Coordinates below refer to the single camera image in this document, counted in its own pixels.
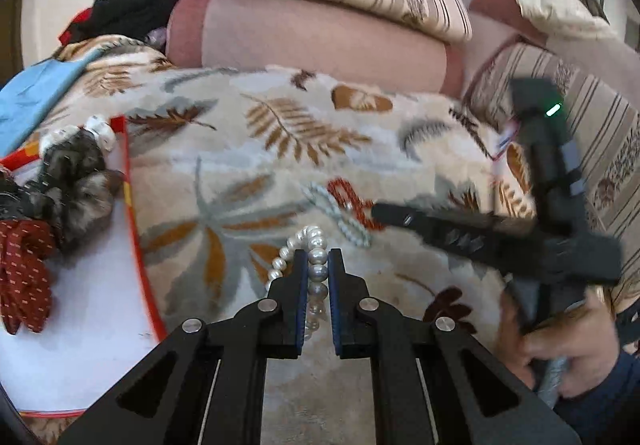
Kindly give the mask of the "person's right hand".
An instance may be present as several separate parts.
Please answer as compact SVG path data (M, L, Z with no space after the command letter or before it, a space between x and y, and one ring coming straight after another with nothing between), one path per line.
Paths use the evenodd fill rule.
M518 306L508 293L500 300L500 325L496 356L527 387L536 380L530 363L565 357L568 366L559 395L574 399L600 385L620 356L614 321L606 305L591 290L584 304L566 312L537 330L523 335L518 324Z

